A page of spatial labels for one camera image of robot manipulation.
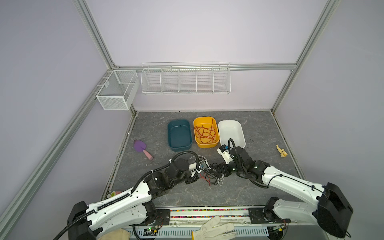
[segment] white mesh basket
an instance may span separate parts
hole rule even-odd
[[[141,88],[144,94],[230,93],[229,65],[143,68]]]
[[[129,110],[139,85],[136,71],[113,70],[96,97],[105,110]]]

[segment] blue bin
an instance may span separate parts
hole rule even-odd
[[[172,151],[186,151],[192,147],[192,132],[187,119],[168,123],[168,144]]]

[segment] yellow plastic tray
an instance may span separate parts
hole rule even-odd
[[[217,143],[220,141],[220,136],[218,134],[218,129],[217,129],[217,123],[216,123],[216,120],[213,117],[195,118],[195,120],[193,121],[193,126],[194,126],[194,133],[195,133],[195,141],[196,141],[197,145],[200,148],[215,147],[217,145]],[[215,133],[216,133],[214,135],[213,141],[211,141],[210,138],[205,138],[205,137],[199,138],[199,137],[197,137],[196,126],[197,127],[205,127],[205,128],[213,127],[213,129],[215,130]]]

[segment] beige glove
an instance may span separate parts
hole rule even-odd
[[[236,237],[235,232],[230,232],[235,229],[233,223],[226,223],[214,227],[220,223],[220,217],[215,216],[204,223],[199,231],[192,232],[192,240],[229,240]]]
[[[114,230],[113,232],[107,233],[102,236],[98,240],[129,240],[131,237],[131,233],[126,230],[119,228]]]

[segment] pink handle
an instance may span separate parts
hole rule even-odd
[[[149,154],[149,152],[147,152],[146,150],[143,150],[143,153],[145,154],[145,156],[147,156],[147,158],[148,158],[149,160],[152,160],[152,159],[153,159],[152,155]]]

